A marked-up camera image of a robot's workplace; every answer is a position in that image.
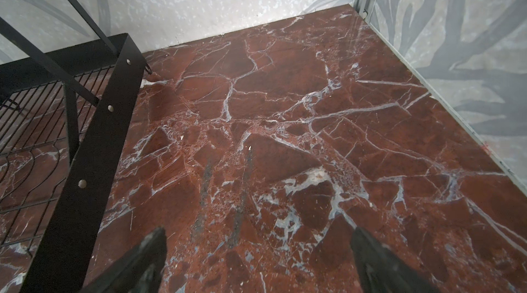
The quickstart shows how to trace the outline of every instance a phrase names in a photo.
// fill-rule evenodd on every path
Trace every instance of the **marble floor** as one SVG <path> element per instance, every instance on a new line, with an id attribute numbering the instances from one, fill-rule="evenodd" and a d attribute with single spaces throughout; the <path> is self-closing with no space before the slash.
<path id="1" fill-rule="evenodd" d="M 361 226 L 441 291 L 527 291 L 527 198 L 350 6 L 147 60 L 86 282 L 163 226 L 161 292 L 361 292 Z"/>

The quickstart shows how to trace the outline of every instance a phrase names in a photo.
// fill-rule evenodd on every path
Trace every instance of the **black metal leg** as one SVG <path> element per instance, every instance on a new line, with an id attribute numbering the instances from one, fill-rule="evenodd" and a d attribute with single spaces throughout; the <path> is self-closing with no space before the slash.
<path id="1" fill-rule="evenodd" d="M 79 148 L 79 122 L 77 120 L 77 95 L 65 85 L 64 101 L 66 103 L 66 128 L 68 134 L 69 164 L 71 165 L 73 157 Z"/>
<path id="2" fill-rule="evenodd" d="M 95 33 L 97 34 L 97 36 L 99 36 L 99 38 L 108 46 L 108 48 L 110 48 L 110 50 L 112 51 L 112 53 L 115 55 L 115 56 L 119 56 L 119 53 L 117 52 L 117 49 L 115 48 L 115 46 L 113 45 L 113 43 L 108 39 L 108 37 L 106 37 L 106 35 L 102 32 L 101 28 L 99 28 L 99 26 L 97 26 L 97 24 L 95 23 L 95 21 L 91 18 L 91 16 L 88 14 L 88 12 L 86 12 L 86 10 L 84 9 L 84 7 L 82 7 L 82 5 L 77 1 L 77 0 L 68 0 L 69 3 L 75 8 L 75 10 L 81 14 L 82 18 L 84 19 L 84 21 L 86 21 L 86 23 L 89 25 L 90 28 L 93 29 L 93 31 L 95 31 Z"/>
<path id="3" fill-rule="evenodd" d="M 127 37 L 20 293 L 82 288 L 145 66 L 141 52 Z"/>
<path id="4" fill-rule="evenodd" d="M 46 70 L 54 75 L 57 79 L 62 80 L 66 86 L 77 92 L 92 105 L 97 106 L 99 99 L 95 95 L 86 89 L 86 87 L 77 82 L 49 56 L 44 54 L 35 45 L 31 44 L 29 40 L 27 40 L 21 33 L 16 31 L 15 28 L 13 28 L 2 18 L 0 18 L 0 33 L 24 53 L 34 59 L 38 64 L 46 68 Z"/>
<path id="5" fill-rule="evenodd" d="M 152 74 L 152 68 L 150 68 L 150 66 L 148 65 L 148 63 L 147 63 L 147 65 L 144 67 L 144 69 L 147 71 L 148 74 Z"/>
<path id="6" fill-rule="evenodd" d="M 157 228 L 79 293 L 157 292 L 167 258 L 167 237 Z"/>

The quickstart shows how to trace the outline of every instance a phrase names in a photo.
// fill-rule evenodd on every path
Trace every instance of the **black metal frame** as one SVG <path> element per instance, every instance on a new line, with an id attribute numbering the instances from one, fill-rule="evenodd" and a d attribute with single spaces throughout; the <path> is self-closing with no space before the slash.
<path id="1" fill-rule="evenodd" d="M 355 228 L 350 245 L 364 293 L 440 293 L 364 228 Z"/>
<path id="2" fill-rule="evenodd" d="M 94 92 L 95 95 L 102 96 L 104 87 L 103 83 L 107 80 L 109 71 L 113 66 L 108 66 L 101 68 L 99 70 L 92 70 L 88 73 L 81 74 L 76 77 L 84 87 L 89 88 L 90 92 Z M 19 100 L 19 105 L 21 106 L 20 110 L 12 108 L 4 108 L 0 112 L 0 159 L 5 161 L 4 165 L 7 165 L 7 168 L 3 169 L 3 174 L 0 175 L 0 184 L 6 185 L 9 181 L 10 176 L 7 175 L 10 168 L 10 159 L 16 160 L 17 158 L 27 159 L 30 155 L 31 168 L 38 166 L 38 158 L 35 158 L 34 151 L 38 154 L 42 152 L 42 149 L 47 149 L 55 155 L 55 165 L 51 166 L 51 172 L 44 177 L 41 177 L 43 180 L 38 184 L 31 184 L 30 179 L 30 189 L 28 189 L 26 184 L 26 179 L 31 176 L 32 171 L 28 173 L 23 180 L 19 182 L 13 182 L 13 188 L 10 191 L 4 191 L 0 198 L 0 217 L 8 216 L 10 224 L 5 229 L 5 234 L 2 239 L 0 239 L 0 249 L 6 246 L 13 244 L 22 243 L 29 241 L 29 245 L 26 247 L 28 255 L 32 256 L 31 248 L 34 240 L 37 240 L 41 237 L 38 235 L 39 228 L 43 224 L 43 217 L 47 209 L 52 209 L 54 202 L 58 199 L 57 195 L 60 194 L 62 190 L 62 183 L 66 179 L 66 174 L 63 175 L 63 178 L 59 180 L 56 184 L 53 184 L 51 191 L 46 191 L 44 195 L 37 194 L 35 196 L 34 192 L 45 186 L 47 179 L 52 175 L 57 167 L 60 167 L 61 163 L 61 149 L 64 146 L 62 140 L 65 140 L 67 137 L 64 136 L 64 126 L 65 123 L 61 122 L 64 114 L 64 107 L 60 105 L 65 103 L 65 96 L 60 96 L 60 91 L 64 90 L 63 85 L 60 81 L 51 81 L 49 83 L 41 84 L 29 89 L 21 90 L 13 95 L 13 99 Z M 78 114 L 78 122 L 80 136 L 83 136 L 86 132 L 87 127 L 91 122 L 91 116 L 94 112 L 94 107 L 91 104 L 86 106 L 87 102 L 84 101 L 80 107 Z M 22 190 L 22 196 L 18 198 L 12 198 L 12 195 L 20 195 L 19 190 Z M 12 239 L 10 236 L 16 236 L 15 233 L 12 233 L 12 228 L 17 222 L 17 219 L 21 212 L 29 211 L 32 207 L 38 207 L 38 205 L 45 204 L 44 211 L 39 216 L 38 224 L 36 225 L 35 231 L 30 237 L 16 237 Z"/>
<path id="3" fill-rule="evenodd" d="M 79 293 L 157 292 L 166 258 L 165 230 L 156 228 Z"/>
<path id="4" fill-rule="evenodd" d="M 33 236 L 6 242 L 8 232 L 2 242 L 2 246 L 7 246 L 25 240 L 30 240 L 32 243 L 34 240 L 40 239 L 40 244 L 34 257 L 32 257 L 30 269 L 25 276 L 20 292 L 77 291 L 82 288 L 128 132 L 143 73 L 145 70 L 151 73 L 145 58 L 128 34 L 106 37 L 77 0 L 68 1 L 96 32 L 99 40 L 43 53 L 0 18 L 0 33 L 30 56 L 28 59 L 0 66 L 0 94 L 3 108 L 5 112 L 8 110 L 20 112 L 18 114 L 22 118 L 18 125 L 20 127 L 39 100 L 44 100 L 50 95 L 52 95 L 51 100 L 56 100 L 60 90 L 60 82 L 62 82 L 64 94 L 62 99 L 65 104 L 62 112 L 64 110 L 66 112 L 65 126 L 67 128 L 69 163 L 71 165 L 67 178 L 60 180 L 54 186 L 50 198 L 24 204 L 30 192 L 37 188 L 40 183 L 27 193 L 22 204 L 0 210 L 0 215 L 16 212 L 13 225 L 22 209 L 47 203 Z M 103 82 L 106 81 L 106 74 L 113 65 L 113 72 L 107 80 L 108 84 L 102 97 L 99 98 L 97 92 Z M 93 94 L 91 90 L 96 83 L 93 82 L 91 90 L 85 85 L 94 72 L 97 73 L 97 81 L 105 68 L 106 73 L 96 93 Z M 88 73 L 88 78 L 82 84 L 81 80 Z M 38 96 L 36 101 L 31 101 L 33 103 L 29 110 L 25 109 L 25 105 L 33 100 L 35 94 Z M 86 112 L 82 125 L 79 125 L 77 118 L 79 112 L 76 94 L 85 100 L 81 112 L 83 112 L 86 101 L 89 102 L 89 110 Z M 29 95 L 29 99 L 25 101 L 24 105 L 17 103 L 19 99 L 25 100 L 27 95 Z M 36 112 L 39 112 L 42 106 L 43 103 L 40 103 Z M 92 106 L 95 106 L 96 109 L 93 112 L 93 117 L 89 118 L 89 111 Z M 43 130 L 46 129 L 57 110 L 58 107 L 52 113 Z M 35 127 L 40 125 L 42 118 L 38 119 Z M 91 122 L 86 132 L 83 133 L 86 119 Z M 60 136 L 64 127 L 64 124 L 61 125 L 59 126 L 62 129 L 52 141 L 57 151 L 58 148 L 55 143 L 62 139 Z M 31 134 L 33 132 L 30 133 L 26 142 L 21 147 L 19 146 L 21 149 L 18 150 L 39 146 L 38 139 L 42 134 L 39 134 L 33 145 L 26 147 Z M 7 141 L 7 143 L 11 143 L 8 146 L 10 152 L 17 148 L 18 140 L 15 144 L 10 142 L 10 138 Z M 55 191 L 61 184 L 63 184 L 63 188 L 58 197 Z M 44 233 L 38 234 L 38 229 L 50 202 L 56 202 L 55 210 Z"/>

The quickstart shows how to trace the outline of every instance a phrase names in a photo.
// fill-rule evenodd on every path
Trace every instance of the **metal grid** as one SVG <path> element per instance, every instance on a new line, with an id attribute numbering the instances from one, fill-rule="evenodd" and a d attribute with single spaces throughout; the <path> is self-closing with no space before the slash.
<path id="1" fill-rule="evenodd" d="M 113 66 L 76 77 L 101 97 Z M 95 112 L 77 97 L 79 138 Z M 38 246 L 68 176 L 68 140 L 62 82 L 19 91 L 0 108 L 0 249 L 21 244 L 30 257 Z"/>

